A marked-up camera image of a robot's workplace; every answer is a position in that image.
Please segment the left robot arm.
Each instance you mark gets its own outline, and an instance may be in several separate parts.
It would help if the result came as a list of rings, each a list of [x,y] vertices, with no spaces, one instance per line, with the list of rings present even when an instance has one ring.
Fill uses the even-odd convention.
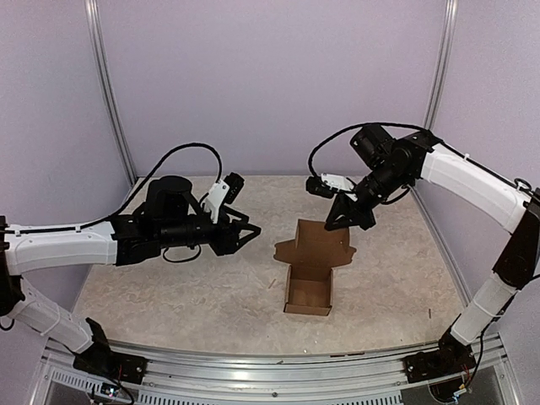
[[[100,324],[77,318],[47,299],[24,280],[24,273],[85,264],[127,266],[173,247],[207,245],[218,257],[232,255],[261,233],[230,206],[243,186],[243,178],[231,173],[199,202],[187,178],[168,175],[149,183],[145,201],[132,213],[114,214],[97,224],[46,229],[2,222],[2,316],[83,354],[100,375],[112,374],[118,358]]]

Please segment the brown cardboard box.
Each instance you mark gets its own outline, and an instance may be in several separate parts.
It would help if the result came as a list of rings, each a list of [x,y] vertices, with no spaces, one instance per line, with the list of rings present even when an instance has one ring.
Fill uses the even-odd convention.
[[[355,252],[347,229],[328,231],[323,222],[300,219],[295,237],[275,244],[273,258],[289,265],[283,311],[328,316],[333,270],[350,264]]]

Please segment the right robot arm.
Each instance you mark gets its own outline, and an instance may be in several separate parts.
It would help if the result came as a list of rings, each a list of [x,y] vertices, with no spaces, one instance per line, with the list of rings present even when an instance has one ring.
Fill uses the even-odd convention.
[[[516,293],[537,279],[539,262],[539,192],[523,180],[509,181],[456,151],[431,131],[410,126],[411,134],[394,138],[387,123],[354,126],[350,145],[370,169],[360,182],[342,175],[314,174],[314,193],[334,200],[327,230],[375,225],[373,210],[390,204],[399,188],[417,181],[439,186],[486,213],[510,238],[492,274],[439,341],[431,359],[434,370],[450,374],[464,351],[500,316]]]

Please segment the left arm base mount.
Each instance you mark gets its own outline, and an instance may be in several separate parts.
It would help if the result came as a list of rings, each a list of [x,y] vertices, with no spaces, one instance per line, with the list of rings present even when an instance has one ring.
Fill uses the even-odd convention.
[[[148,360],[142,356],[118,352],[85,353],[74,356],[73,368],[111,380],[141,385]]]

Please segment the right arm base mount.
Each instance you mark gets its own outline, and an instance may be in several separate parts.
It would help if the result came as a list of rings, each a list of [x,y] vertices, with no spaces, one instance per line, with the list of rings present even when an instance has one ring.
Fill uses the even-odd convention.
[[[472,353],[455,356],[442,349],[406,356],[402,363],[409,384],[453,375],[466,369],[472,370],[476,366]]]

